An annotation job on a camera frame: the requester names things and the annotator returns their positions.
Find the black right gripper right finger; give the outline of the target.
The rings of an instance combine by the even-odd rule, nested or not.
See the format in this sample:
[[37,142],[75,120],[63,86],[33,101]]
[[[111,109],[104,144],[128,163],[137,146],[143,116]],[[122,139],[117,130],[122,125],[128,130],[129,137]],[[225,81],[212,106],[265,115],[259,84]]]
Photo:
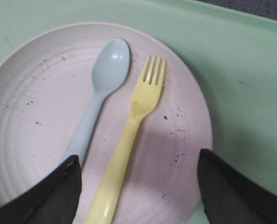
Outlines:
[[277,196],[208,149],[200,151],[197,177],[211,224],[277,224]]

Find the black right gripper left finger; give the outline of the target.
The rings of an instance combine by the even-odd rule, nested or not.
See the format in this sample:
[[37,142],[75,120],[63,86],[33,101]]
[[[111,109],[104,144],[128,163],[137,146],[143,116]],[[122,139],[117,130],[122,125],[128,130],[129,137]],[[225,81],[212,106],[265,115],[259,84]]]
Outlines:
[[82,191],[77,155],[24,194],[0,207],[0,224],[71,224]]

